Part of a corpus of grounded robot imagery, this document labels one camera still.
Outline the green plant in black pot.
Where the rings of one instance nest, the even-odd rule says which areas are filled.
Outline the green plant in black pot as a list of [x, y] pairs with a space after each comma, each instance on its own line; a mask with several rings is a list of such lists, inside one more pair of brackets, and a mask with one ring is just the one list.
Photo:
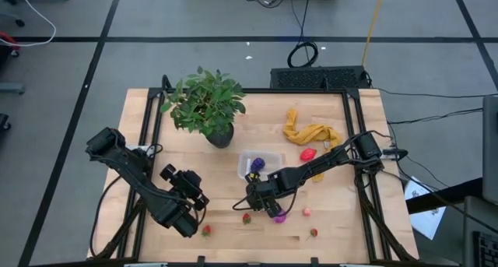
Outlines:
[[198, 132], [218, 149], [230, 145], [235, 117], [246, 113], [242, 85], [219, 70], [198, 67], [164, 97], [160, 111], [170, 115], [177, 130]]

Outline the red bag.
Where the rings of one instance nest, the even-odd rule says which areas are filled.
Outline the red bag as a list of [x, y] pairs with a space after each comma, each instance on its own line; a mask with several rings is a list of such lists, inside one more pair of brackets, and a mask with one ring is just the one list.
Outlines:
[[0, 31], [0, 43], [10, 47], [11, 56], [14, 58], [19, 57], [20, 46], [10, 35]]

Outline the grey monitor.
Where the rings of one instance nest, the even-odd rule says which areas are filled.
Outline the grey monitor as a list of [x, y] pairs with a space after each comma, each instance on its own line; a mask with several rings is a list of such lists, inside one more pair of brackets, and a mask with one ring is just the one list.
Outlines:
[[498, 97], [483, 98], [482, 195], [498, 204]]

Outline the black computer case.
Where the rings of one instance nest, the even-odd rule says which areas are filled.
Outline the black computer case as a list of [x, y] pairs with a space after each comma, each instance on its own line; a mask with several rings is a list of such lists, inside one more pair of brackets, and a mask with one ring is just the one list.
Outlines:
[[272, 69], [273, 89], [369, 89], [370, 78], [363, 66], [333, 66]]

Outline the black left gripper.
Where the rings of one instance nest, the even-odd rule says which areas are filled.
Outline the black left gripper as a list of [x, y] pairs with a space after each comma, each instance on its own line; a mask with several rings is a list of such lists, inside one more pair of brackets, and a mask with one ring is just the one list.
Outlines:
[[167, 164], [160, 172], [160, 176], [172, 185], [170, 193], [190, 199], [194, 202], [196, 210], [201, 211], [209, 204], [209, 199], [200, 188], [202, 179], [193, 170], [176, 171], [172, 164]]

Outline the dark side desk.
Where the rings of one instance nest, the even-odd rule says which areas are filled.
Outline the dark side desk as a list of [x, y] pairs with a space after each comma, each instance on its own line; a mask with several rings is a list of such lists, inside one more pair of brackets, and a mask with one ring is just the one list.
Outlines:
[[463, 216], [462, 267], [473, 267], [474, 231], [498, 236], [498, 204], [482, 195], [482, 177], [465, 181], [406, 201], [409, 213], [421, 213], [440, 207], [452, 207]]

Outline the black keyboard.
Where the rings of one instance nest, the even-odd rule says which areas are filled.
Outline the black keyboard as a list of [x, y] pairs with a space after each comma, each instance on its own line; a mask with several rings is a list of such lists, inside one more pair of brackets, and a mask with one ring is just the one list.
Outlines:
[[472, 233], [473, 267], [498, 267], [498, 236]]

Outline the clear plastic food container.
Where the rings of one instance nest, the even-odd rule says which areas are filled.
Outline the clear plastic food container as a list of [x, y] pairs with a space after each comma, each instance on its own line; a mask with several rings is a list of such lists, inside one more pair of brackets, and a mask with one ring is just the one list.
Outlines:
[[[261, 157], [265, 161], [265, 167], [259, 172], [251, 172], [250, 165], [256, 157]], [[237, 174], [240, 179], [245, 179], [246, 175], [256, 173], [260, 175], [260, 179], [265, 181], [268, 179], [268, 175], [281, 168], [282, 157], [278, 153], [244, 150], [239, 156]]]

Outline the yellow cloth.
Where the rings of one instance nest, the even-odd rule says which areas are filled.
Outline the yellow cloth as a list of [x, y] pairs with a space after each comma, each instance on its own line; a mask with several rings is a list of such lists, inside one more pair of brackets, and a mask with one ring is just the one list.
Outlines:
[[[300, 154], [307, 148], [317, 150], [314, 159], [328, 154], [336, 146], [344, 143], [344, 139], [333, 127], [321, 123], [312, 123], [305, 125], [302, 128], [297, 126], [298, 112], [294, 108], [290, 108], [286, 112], [286, 122], [282, 127], [282, 132], [287, 141], [296, 146], [300, 146]], [[300, 160], [300, 166], [308, 163]]]

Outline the white paper sheet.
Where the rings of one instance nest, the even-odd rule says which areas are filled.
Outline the white paper sheet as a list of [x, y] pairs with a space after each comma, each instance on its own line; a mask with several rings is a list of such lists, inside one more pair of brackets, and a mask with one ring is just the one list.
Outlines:
[[[430, 190], [425, 189], [419, 185], [420, 181], [416, 177], [412, 177], [414, 181], [410, 180], [405, 186], [405, 200], [408, 201], [412, 198], [428, 194]], [[414, 213], [410, 215], [412, 228], [422, 234], [429, 240], [434, 239], [440, 222], [443, 218], [445, 207], [431, 209], [429, 211]]]

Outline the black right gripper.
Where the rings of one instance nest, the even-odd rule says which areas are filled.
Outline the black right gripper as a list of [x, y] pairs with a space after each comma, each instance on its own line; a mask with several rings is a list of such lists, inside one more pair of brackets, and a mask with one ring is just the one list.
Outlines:
[[250, 174], [245, 176], [248, 183], [246, 202], [252, 210], [265, 211], [270, 218], [273, 218], [281, 211], [284, 211], [276, 201], [276, 195], [279, 193], [277, 182], [273, 177], [263, 181], [260, 179], [259, 174], [256, 175], [258, 176], [256, 181], [250, 178]]

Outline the brown stick in pot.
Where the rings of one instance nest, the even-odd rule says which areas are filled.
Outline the brown stick in pot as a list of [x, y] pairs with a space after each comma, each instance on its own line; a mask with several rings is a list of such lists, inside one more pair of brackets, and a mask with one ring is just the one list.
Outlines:
[[[402, 183], [394, 161], [372, 183], [368, 177], [360, 191], [355, 169], [341, 166], [326, 172], [321, 182], [307, 182], [297, 193], [286, 221], [274, 223], [265, 213], [252, 213], [243, 224], [242, 213], [232, 206], [244, 197], [246, 183], [237, 176], [237, 161], [244, 150], [278, 153], [286, 166], [299, 164], [301, 148], [287, 141], [282, 127], [286, 112], [298, 112], [299, 126], [330, 125], [343, 139], [372, 131], [379, 146], [390, 144], [389, 130], [377, 90], [245, 90], [245, 114], [236, 116], [234, 137], [218, 149], [200, 134], [177, 130], [168, 114], [160, 112], [158, 88], [129, 89], [124, 100], [119, 130], [129, 144], [159, 143], [163, 150], [154, 163], [152, 180], [167, 183], [160, 171], [172, 164], [193, 170], [202, 179], [209, 198], [205, 224], [210, 237], [182, 237], [175, 229], [156, 223], [143, 213], [132, 224], [124, 256], [87, 259], [85, 267], [125, 267], [159, 263], [163, 267], [194, 266], [199, 255], [205, 266], [266, 267], [303, 265], [318, 258], [325, 265], [387, 265], [407, 267], [418, 261], [418, 251]], [[311, 210], [310, 216], [303, 209]], [[310, 229], [318, 235], [309, 238]]]

